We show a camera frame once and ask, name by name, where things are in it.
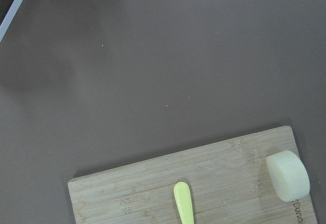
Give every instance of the brand logo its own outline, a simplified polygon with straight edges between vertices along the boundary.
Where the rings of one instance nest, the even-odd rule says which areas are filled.
[[[305,224],[305,220],[302,218],[299,200],[293,201],[293,206],[295,208],[294,211],[295,211],[297,223]]]

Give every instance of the wooden cutting board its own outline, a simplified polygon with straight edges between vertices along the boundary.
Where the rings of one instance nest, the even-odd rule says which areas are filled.
[[[181,223],[173,187],[185,181],[196,224],[316,224],[310,196],[285,203],[273,189],[265,157],[284,150],[298,155],[289,126],[74,178],[76,223]]]

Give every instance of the gray table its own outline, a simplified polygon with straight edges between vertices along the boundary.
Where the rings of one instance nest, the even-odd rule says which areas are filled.
[[[326,0],[24,0],[0,44],[0,223],[73,177],[281,125],[326,223]]]

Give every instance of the cutting board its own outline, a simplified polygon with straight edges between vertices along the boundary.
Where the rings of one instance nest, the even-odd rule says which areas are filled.
[[[316,224],[310,196],[285,203],[273,189],[265,158],[284,150],[298,155],[289,126],[74,178],[76,223],[181,223],[173,187],[184,181],[196,224]]]

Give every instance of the knife handle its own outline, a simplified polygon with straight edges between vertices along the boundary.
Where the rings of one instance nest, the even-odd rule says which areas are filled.
[[[182,224],[194,224],[192,197],[188,184],[178,182],[173,188]]]

